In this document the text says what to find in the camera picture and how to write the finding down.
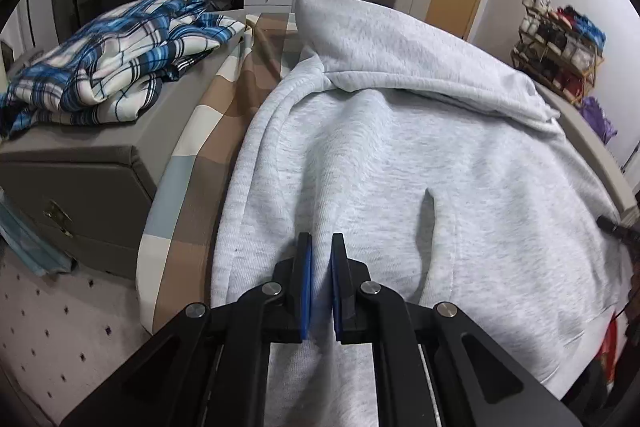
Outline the blue plaid shirt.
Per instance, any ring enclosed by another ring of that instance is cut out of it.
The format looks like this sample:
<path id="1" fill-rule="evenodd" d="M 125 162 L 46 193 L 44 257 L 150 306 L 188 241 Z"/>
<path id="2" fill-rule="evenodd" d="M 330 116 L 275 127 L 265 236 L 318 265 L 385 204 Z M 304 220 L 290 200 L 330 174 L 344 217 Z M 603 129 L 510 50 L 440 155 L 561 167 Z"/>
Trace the blue plaid shirt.
<path id="1" fill-rule="evenodd" d="M 137 120 L 194 64 L 241 35 L 205 0 L 138 0 L 105 12 L 23 67 L 1 95 L 1 136 L 37 124 Z"/>

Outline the bamboo shoe rack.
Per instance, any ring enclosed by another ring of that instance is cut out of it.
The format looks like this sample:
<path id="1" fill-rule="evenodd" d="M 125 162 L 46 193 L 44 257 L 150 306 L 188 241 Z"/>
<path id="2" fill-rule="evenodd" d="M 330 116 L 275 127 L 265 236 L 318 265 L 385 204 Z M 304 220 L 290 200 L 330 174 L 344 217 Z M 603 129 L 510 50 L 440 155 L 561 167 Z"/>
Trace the bamboo shoe rack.
<path id="1" fill-rule="evenodd" d="M 596 87 L 605 33 L 571 5 L 522 0 L 525 14 L 511 52 L 514 68 L 577 106 Z"/>

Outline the checkered bed sheet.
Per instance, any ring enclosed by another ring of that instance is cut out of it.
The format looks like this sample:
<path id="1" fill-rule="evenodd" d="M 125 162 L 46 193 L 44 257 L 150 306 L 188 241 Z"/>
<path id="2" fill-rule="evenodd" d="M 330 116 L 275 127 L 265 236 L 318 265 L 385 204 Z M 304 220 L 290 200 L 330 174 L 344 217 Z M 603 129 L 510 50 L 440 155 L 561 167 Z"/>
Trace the checkered bed sheet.
<path id="1" fill-rule="evenodd" d="M 295 66 L 292 13 L 250 14 L 239 42 L 183 128 L 160 178 L 138 250 L 140 321 L 161 329 L 189 303 L 208 303 L 210 264 L 235 158 L 262 102 Z"/>

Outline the purple bag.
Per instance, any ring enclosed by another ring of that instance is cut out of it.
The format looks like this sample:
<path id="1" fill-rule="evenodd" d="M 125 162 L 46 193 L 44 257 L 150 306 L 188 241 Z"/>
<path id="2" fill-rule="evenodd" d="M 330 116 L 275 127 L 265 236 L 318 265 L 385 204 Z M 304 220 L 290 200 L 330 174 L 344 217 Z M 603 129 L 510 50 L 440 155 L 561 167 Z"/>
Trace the purple bag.
<path id="1" fill-rule="evenodd" d="M 612 122 L 606 117 L 596 98 L 586 96 L 578 107 L 578 112 L 587 121 L 590 128 L 598 136 L 603 144 L 608 144 L 617 134 Z"/>

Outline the light grey hoodie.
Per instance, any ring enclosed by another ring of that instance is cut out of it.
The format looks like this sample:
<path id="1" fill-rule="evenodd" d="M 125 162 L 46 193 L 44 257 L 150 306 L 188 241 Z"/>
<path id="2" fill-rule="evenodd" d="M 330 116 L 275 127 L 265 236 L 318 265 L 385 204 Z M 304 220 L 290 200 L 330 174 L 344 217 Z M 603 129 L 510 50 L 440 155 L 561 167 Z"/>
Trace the light grey hoodie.
<path id="1" fill-rule="evenodd" d="M 267 280 L 312 237 L 310 337 L 271 353 L 270 426 L 373 426 L 368 347 L 340 347 L 330 249 L 342 234 L 412 303 L 459 306 L 552 395 L 596 356 L 628 259 L 618 210 L 533 81 L 384 6 L 296 0 L 303 45 L 246 132 L 222 213 L 212 303 Z"/>

